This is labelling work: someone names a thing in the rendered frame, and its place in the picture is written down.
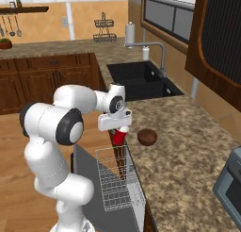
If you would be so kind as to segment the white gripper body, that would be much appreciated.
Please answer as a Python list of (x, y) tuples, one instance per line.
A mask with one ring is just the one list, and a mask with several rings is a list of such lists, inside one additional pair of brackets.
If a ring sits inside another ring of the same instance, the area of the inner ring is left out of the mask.
[(98, 117), (98, 129), (106, 131), (118, 127), (129, 126), (132, 123), (132, 116), (123, 116), (118, 119), (111, 118), (108, 114), (102, 114)]

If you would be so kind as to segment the red cup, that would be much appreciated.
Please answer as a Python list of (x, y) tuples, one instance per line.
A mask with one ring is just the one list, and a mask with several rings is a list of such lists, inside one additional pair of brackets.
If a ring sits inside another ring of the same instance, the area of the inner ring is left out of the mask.
[(113, 144), (114, 145), (122, 145), (125, 136), (129, 132), (128, 126), (122, 126), (121, 128), (116, 128), (113, 134)]

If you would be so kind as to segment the brown bowl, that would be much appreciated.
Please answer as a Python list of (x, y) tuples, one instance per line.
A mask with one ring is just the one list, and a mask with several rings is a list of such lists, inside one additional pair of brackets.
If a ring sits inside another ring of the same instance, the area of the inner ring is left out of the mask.
[(157, 134), (151, 129), (141, 129), (137, 132), (138, 141), (145, 146), (151, 146), (157, 141)]

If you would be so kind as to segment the grey dishwasher door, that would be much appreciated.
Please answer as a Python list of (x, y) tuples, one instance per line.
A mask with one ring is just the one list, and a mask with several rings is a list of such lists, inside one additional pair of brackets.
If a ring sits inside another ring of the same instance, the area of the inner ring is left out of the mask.
[(90, 200), (83, 211), (98, 232), (143, 232), (143, 206), (104, 210), (96, 157), (75, 145), (73, 167), (76, 174), (90, 181)]

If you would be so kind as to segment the black sink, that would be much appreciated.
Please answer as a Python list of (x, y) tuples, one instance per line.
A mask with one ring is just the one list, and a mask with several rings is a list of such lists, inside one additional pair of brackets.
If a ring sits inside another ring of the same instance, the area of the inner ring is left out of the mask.
[(183, 95), (167, 77), (157, 74), (150, 61), (108, 64), (107, 68), (113, 81), (125, 87), (126, 102)]

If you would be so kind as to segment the white soap bottle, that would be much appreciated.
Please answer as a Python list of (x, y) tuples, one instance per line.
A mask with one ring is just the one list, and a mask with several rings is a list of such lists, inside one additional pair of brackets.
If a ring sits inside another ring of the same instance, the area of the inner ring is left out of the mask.
[(150, 48), (149, 46), (143, 46), (142, 48), (142, 59), (149, 60)]

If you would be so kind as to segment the brown wooden base cupboards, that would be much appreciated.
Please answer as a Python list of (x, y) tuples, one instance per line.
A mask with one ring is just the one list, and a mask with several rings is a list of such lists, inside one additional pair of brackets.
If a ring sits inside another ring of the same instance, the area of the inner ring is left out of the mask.
[(106, 91), (94, 53), (0, 59), (0, 115), (31, 102), (51, 104), (62, 85)]

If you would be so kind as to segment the white paper towel roll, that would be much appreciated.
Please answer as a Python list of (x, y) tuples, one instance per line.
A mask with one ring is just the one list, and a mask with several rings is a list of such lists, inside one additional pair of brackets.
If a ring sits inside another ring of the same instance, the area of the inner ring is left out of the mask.
[(125, 26), (125, 46), (130, 47), (135, 42), (135, 25), (129, 22)]

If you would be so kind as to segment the grey toaster oven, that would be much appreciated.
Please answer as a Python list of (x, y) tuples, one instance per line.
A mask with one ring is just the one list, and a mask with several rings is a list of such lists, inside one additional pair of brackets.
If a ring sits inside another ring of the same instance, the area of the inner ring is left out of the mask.
[(213, 192), (241, 232), (241, 146), (231, 151)]

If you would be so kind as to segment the potted green plant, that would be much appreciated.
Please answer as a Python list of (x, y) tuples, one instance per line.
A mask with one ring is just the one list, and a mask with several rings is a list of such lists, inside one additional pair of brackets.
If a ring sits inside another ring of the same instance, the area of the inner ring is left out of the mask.
[(0, 39), (0, 49), (10, 49), (12, 42), (10, 39)]

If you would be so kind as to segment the hanging grey spatula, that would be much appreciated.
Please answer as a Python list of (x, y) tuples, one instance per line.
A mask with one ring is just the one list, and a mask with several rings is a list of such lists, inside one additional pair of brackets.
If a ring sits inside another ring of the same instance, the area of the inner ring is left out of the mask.
[(14, 18), (15, 18), (15, 23), (16, 23), (16, 26), (17, 26), (17, 37), (22, 37), (22, 31), (19, 27), (17, 16), (15, 15)]

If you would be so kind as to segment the hanging grey ladle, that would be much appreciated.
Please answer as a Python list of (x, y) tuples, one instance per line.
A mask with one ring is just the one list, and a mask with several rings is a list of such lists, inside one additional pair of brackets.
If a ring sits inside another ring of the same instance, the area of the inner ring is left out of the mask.
[(8, 16), (8, 23), (9, 23), (9, 27), (10, 27), (9, 35), (10, 35), (11, 37), (14, 37), (14, 36), (15, 36), (15, 32), (14, 32), (13, 27), (12, 27), (12, 24), (11, 24), (10, 16)]

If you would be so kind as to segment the hanging grey spoon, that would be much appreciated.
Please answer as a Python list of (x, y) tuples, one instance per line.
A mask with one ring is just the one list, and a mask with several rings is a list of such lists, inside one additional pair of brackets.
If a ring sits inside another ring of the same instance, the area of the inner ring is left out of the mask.
[(2, 18), (2, 22), (3, 22), (3, 24), (4, 24), (5, 34), (6, 34), (6, 36), (8, 36), (8, 30), (7, 30), (7, 26), (6, 26), (6, 22), (5, 22), (4, 16), (1, 15), (1, 18)]

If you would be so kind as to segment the window with wooden frame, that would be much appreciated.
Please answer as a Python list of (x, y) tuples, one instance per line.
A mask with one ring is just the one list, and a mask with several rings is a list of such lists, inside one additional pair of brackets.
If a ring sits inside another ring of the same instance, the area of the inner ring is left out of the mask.
[(196, 0), (141, 0), (141, 25), (187, 54)]

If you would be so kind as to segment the dark wooden wall cupboard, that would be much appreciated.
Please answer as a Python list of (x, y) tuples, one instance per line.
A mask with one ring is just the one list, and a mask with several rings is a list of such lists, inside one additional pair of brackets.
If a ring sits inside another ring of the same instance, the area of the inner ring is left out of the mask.
[(241, 0), (196, 0), (185, 69), (241, 111)]

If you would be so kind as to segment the dark wooden wall shelf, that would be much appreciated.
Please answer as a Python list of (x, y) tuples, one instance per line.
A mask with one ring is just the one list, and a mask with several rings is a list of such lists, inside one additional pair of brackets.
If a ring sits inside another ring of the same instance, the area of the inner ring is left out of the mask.
[(47, 12), (49, 7), (0, 8), (0, 14)]

